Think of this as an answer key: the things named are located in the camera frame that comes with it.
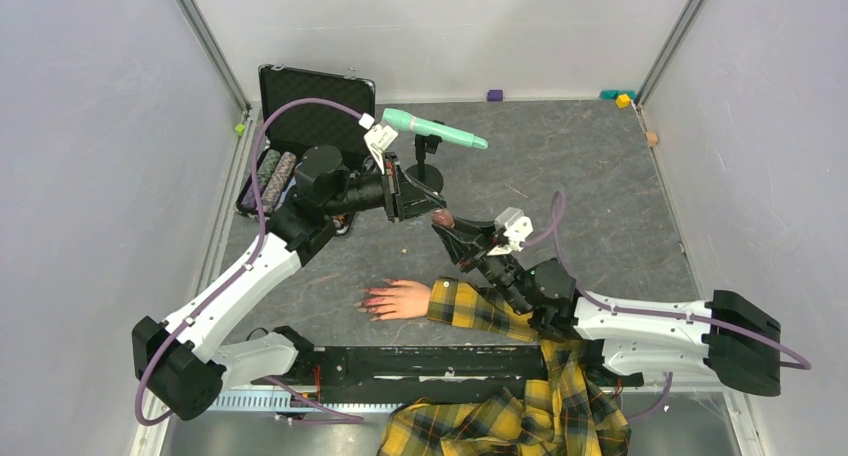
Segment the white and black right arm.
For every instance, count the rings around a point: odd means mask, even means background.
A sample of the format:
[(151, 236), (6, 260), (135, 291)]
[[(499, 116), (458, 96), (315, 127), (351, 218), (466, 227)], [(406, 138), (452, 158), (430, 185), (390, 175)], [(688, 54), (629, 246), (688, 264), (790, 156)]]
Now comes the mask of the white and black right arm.
[(533, 227), (515, 208), (493, 222), (437, 210), (431, 224), (452, 263), (485, 278), (486, 299), (527, 317), (544, 339), (586, 342), (577, 368), (591, 384), (660, 372), (710, 378), (757, 396), (781, 393), (780, 323), (736, 292), (672, 303), (581, 293), (556, 258), (529, 269), (520, 264), (515, 254)]

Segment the pink nail polish bottle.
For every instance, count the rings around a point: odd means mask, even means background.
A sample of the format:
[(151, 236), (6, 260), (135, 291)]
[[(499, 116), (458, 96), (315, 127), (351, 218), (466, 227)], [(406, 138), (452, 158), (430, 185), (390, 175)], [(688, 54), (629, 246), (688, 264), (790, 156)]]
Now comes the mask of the pink nail polish bottle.
[(438, 209), (431, 213), (430, 215), (431, 224), (434, 227), (443, 228), (443, 229), (453, 229), (456, 226), (455, 218), (452, 213), (446, 209)]

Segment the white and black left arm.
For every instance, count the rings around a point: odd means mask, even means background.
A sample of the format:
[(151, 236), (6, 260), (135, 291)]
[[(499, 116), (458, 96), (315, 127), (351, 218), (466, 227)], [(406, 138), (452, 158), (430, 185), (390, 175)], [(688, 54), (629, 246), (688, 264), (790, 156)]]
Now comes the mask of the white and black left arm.
[(276, 286), (306, 266), (336, 235), (334, 219), (380, 208), (391, 222), (445, 207), (438, 187), (426, 185), (386, 153), (371, 172), (347, 168), (333, 146), (307, 150), (294, 187), (280, 208), (261, 220), (246, 252), (209, 287), (161, 321), (142, 318), (132, 330), (139, 380), (135, 416), (145, 426), (171, 415), (184, 421), (217, 397), (267, 376), (306, 381), (313, 355), (285, 334), (223, 343), (232, 329)]

